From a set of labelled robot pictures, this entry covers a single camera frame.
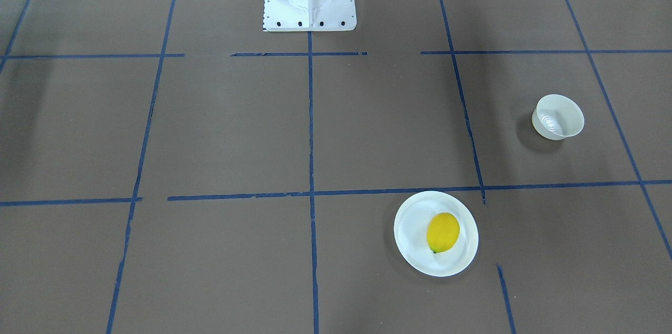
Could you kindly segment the white round plate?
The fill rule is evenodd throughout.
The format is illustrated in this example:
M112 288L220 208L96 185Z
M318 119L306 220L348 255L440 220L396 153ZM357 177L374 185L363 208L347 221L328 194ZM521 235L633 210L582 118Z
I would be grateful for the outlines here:
M451 214L460 228L456 243L434 253L427 231L435 216ZM457 198L440 191L422 191L407 198L394 218L394 240L403 258L417 271L433 277L454 276L475 259L479 246L477 223Z

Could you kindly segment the yellow lemon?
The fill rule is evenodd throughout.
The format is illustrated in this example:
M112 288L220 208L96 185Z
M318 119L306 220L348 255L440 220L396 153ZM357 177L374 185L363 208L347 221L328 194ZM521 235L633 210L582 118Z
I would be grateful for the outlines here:
M439 213L428 224L426 231L427 245L434 254L451 250L459 239L460 231L460 222L453 214Z

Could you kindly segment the small white bowl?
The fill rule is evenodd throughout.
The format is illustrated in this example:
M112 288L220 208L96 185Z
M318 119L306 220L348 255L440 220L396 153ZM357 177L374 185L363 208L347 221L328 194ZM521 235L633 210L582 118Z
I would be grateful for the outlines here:
M538 100L531 123L542 137L559 141L578 135L585 126L585 116L574 100L549 94Z

